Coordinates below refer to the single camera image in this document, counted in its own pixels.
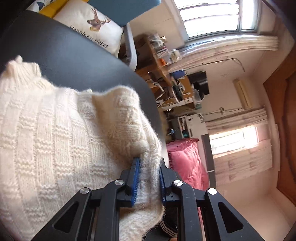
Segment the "beige curtain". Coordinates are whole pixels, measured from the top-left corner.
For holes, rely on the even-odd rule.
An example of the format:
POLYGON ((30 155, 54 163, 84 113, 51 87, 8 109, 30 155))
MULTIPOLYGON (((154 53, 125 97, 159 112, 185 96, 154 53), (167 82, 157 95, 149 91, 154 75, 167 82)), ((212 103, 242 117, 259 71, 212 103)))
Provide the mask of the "beige curtain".
POLYGON ((273 167, 265 108, 255 108, 207 121, 216 184, 226 185, 273 167))
POLYGON ((245 51, 276 51, 278 46, 279 39, 277 36, 238 35, 219 37, 182 51, 182 59, 166 66, 166 70, 174 72, 178 69, 196 67, 199 63, 220 55, 245 51))

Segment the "grey yellow blue sofa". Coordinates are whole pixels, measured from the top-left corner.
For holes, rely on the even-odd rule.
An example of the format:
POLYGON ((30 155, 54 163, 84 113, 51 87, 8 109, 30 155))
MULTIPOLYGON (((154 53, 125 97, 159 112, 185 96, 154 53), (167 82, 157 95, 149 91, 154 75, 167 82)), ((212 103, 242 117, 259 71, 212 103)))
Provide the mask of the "grey yellow blue sofa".
MULTIPOLYGON (((68 1, 55 1, 43 8, 40 14, 49 18, 55 17, 68 1)), ((110 18, 123 28, 121 41, 125 42, 126 58, 125 64, 135 70, 137 66, 137 52, 133 40, 130 22, 161 4, 161 1, 84 1, 96 8, 102 14, 110 18)))

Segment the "deer print cushion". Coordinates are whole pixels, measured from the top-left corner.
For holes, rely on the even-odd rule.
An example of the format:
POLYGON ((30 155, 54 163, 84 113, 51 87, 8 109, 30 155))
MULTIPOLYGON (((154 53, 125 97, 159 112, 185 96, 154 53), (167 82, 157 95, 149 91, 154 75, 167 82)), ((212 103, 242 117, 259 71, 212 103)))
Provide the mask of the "deer print cushion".
POLYGON ((123 28, 88 3, 68 1, 54 20, 118 56, 123 28))

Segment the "blue triangle pattern cushion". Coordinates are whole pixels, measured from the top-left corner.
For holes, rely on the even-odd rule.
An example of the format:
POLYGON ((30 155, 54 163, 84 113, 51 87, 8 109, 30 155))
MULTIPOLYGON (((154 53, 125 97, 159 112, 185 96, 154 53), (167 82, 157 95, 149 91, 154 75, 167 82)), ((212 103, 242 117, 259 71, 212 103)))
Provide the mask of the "blue triangle pattern cushion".
POLYGON ((28 8, 28 11, 40 12, 43 8, 54 3, 56 0, 35 0, 28 8))

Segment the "black monitor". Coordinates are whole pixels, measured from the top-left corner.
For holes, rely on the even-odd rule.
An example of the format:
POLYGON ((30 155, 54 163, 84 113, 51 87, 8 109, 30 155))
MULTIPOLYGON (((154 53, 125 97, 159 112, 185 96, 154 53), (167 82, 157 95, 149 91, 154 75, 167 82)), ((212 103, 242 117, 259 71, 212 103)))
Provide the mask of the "black monitor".
POLYGON ((196 90, 203 92, 204 95, 210 94, 207 75, 205 71, 190 74, 188 75, 188 79, 190 84, 193 85, 196 90))

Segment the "white cabinet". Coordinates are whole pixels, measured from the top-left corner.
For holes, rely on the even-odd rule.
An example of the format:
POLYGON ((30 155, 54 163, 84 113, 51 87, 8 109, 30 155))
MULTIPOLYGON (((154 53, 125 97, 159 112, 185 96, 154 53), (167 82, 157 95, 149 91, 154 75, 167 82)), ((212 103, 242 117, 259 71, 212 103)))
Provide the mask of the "white cabinet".
POLYGON ((174 140, 200 138, 208 134, 204 116, 201 113, 184 115, 169 121, 170 135, 174 140))

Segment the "cream knitted sweater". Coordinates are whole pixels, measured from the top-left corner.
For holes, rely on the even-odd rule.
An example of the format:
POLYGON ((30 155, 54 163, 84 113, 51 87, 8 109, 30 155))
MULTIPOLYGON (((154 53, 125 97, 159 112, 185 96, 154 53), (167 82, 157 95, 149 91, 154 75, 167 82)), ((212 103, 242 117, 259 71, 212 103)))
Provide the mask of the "cream knitted sweater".
POLYGON ((136 91, 57 87, 17 56, 1 73, 1 222, 30 240, 81 188, 99 189, 140 159, 137 198, 120 240, 141 240, 164 214, 161 143, 136 91))

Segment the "wall air conditioner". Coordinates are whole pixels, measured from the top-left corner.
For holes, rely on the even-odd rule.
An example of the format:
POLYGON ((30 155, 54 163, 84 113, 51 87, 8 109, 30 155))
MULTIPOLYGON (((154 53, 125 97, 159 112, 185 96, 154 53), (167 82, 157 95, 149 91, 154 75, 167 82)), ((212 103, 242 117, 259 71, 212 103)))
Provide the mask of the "wall air conditioner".
POLYGON ((247 88, 244 84, 244 82, 240 79, 236 79, 233 81, 234 87, 237 91, 237 94, 239 96, 240 102, 242 104, 242 107, 247 110, 252 108, 251 99, 248 95, 247 88))

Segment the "pink quilt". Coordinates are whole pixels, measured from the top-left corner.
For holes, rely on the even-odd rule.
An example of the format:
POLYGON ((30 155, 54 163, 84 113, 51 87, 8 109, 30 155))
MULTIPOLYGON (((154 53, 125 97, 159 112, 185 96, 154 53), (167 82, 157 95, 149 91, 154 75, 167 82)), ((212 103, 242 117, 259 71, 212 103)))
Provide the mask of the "pink quilt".
POLYGON ((186 138, 166 144, 170 168, 194 189, 209 188, 208 174, 198 151, 198 139, 186 138))

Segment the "wooden shelf with clutter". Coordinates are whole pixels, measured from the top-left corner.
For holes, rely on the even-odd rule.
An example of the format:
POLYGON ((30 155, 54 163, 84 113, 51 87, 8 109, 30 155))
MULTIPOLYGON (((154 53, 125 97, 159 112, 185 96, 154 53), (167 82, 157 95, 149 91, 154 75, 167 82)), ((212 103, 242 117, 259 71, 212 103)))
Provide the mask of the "wooden shelf with clutter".
POLYGON ((194 107, 194 90, 188 77, 175 80, 157 58, 148 36, 135 38, 138 54, 136 73, 145 80, 156 99, 158 108, 168 110, 188 104, 194 107))

